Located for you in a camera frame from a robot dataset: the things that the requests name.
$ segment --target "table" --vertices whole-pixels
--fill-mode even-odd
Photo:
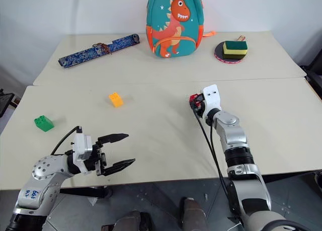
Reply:
[[[108,177],[76,175],[63,187],[102,186],[218,177],[214,161],[188,104],[191,94],[217,84],[224,110],[240,118],[262,174],[322,168],[322,104],[304,78],[92,85],[84,88],[28,87],[0,136],[0,188],[19,189],[33,164],[50,154],[74,126],[97,137],[127,133],[106,144],[108,164],[136,158],[131,166]],[[108,99],[118,92],[124,106]],[[33,119],[45,115],[55,127],[43,132]],[[222,172],[226,164],[219,139],[214,144]],[[70,149],[72,138],[58,149]]]
[[[236,65],[214,57],[222,41],[245,35],[249,53]],[[229,32],[204,38],[189,56],[162,59],[150,50],[145,34],[141,43],[112,55],[63,68],[58,59],[85,50],[98,42],[126,35],[70,35],[58,45],[51,59],[34,81],[35,86],[91,86],[106,84],[184,83],[200,81],[297,78],[305,72],[297,66],[271,32]]]

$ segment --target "teal backpack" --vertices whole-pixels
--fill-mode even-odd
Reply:
[[[194,52],[203,35],[201,0],[149,0],[146,35],[152,52],[160,57]]]

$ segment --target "dinosaur print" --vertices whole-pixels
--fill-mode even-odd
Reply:
[[[180,22],[188,21],[190,18],[190,10],[187,7],[184,0],[170,0],[170,7],[167,13],[167,17],[170,19],[166,22],[164,28],[160,28],[159,31],[152,29],[152,36],[158,40],[162,40],[168,37],[180,37],[185,30],[184,26]],[[177,49],[179,47],[180,40],[168,40],[160,44],[160,55],[162,57],[171,57],[168,52],[168,48],[172,46],[172,53],[178,54]]]

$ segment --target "gray floor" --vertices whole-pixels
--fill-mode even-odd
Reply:
[[[311,230],[322,230],[322,193],[313,175],[292,177],[267,184],[273,210]],[[18,191],[0,192],[0,230],[10,220]],[[193,197],[203,207],[210,230],[226,231],[234,225],[218,180],[193,180],[113,187],[110,198],[92,206],[86,197],[60,194],[44,231],[101,230],[131,210],[149,212],[156,230],[180,230],[178,223],[181,197]],[[243,230],[236,227],[232,231]]]

